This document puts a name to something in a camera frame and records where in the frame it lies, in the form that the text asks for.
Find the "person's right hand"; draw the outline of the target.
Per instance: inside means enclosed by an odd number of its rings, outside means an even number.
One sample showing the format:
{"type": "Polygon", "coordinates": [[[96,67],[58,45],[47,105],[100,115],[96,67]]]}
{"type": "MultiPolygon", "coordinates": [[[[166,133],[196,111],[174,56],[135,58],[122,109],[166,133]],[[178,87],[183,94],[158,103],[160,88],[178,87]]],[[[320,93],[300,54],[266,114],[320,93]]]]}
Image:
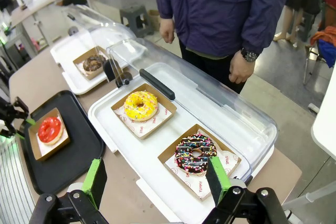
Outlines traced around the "person's right hand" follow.
{"type": "Polygon", "coordinates": [[[163,40],[166,43],[172,44],[172,42],[174,41],[174,21],[173,19],[161,18],[159,32],[163,40]]]}

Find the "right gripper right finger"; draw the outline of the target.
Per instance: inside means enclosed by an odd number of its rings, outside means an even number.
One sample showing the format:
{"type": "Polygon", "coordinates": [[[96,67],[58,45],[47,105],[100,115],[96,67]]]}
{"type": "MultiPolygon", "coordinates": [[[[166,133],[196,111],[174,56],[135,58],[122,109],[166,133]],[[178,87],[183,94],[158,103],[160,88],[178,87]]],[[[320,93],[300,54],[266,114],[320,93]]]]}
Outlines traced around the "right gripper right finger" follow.
{"type": "Polygon", "coordinates": [[[282,205],[272,188],[256,192],[238,185],[231,185],[218,157],[208,162],[208,181],[215,207],[203,223],[233,223],[236,218],[248,223],[287,223],[282,205]]]}

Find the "person's left hand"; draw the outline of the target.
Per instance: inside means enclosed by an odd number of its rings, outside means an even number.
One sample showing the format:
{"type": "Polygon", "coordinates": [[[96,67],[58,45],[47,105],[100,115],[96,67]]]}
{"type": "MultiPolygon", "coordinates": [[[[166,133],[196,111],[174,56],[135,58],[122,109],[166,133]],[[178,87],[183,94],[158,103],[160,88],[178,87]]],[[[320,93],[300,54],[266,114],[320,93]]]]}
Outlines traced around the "person's left hand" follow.
{"type": "Polygon", "coordinates": [[[254,73],[255,62],[247,61],[240,51],[237,51],[230,61],[229,80],[232,83],[240,84],[254,73]]]}

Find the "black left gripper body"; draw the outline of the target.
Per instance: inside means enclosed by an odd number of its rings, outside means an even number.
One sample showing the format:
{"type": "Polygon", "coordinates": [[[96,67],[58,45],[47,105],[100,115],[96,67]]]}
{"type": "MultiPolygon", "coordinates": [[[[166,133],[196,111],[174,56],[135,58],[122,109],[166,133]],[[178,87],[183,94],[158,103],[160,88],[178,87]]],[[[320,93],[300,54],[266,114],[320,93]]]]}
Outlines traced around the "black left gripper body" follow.
{"type": "Polygon", "coordinates": [[[15,128],[12,125],[14,107],[11,103],[1,98],[1,121],[5,128],[1,129],[1,136],[12,137],[15,134],[15,128]]]}

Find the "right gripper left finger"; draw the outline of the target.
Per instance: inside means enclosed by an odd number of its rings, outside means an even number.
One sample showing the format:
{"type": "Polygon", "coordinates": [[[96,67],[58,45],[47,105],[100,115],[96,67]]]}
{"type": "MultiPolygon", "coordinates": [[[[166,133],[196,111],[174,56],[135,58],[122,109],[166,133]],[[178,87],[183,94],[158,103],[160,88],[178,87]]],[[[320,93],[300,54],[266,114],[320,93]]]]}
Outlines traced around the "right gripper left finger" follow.
{"type": "Polygon", "coordinates": [[[107,223],[99,211],[106,182],[103,159],[94,159],[81,189],[61,197],[41,194],[29,223],[107,223]]]}

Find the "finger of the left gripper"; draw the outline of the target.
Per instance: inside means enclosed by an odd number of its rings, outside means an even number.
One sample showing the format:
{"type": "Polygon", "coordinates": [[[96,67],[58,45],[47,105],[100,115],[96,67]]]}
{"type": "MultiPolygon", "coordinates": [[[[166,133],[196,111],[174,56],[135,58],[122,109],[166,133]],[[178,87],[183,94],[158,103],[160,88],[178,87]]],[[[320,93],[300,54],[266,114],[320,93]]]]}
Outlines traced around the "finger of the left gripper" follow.
{"type": "Polygon", "coordinates": [[[17,131],[17,130],[14,130],[14,131],[11,131],[11,130],[5,130],[5,137],[6,138],[11,138],[13,136],[17,136],[19,137],[20,139],[25,139],[25,134],[21,131],[17,131]]]}
{"type": "Polygon", "coordinates": [[[15,119],[24,119],[30,125],[35,125],[36,122],[29,115],[28,106],[23,102],[20,97],[16,97],[12,103],[14,108],[14,118],[15,119]]]}

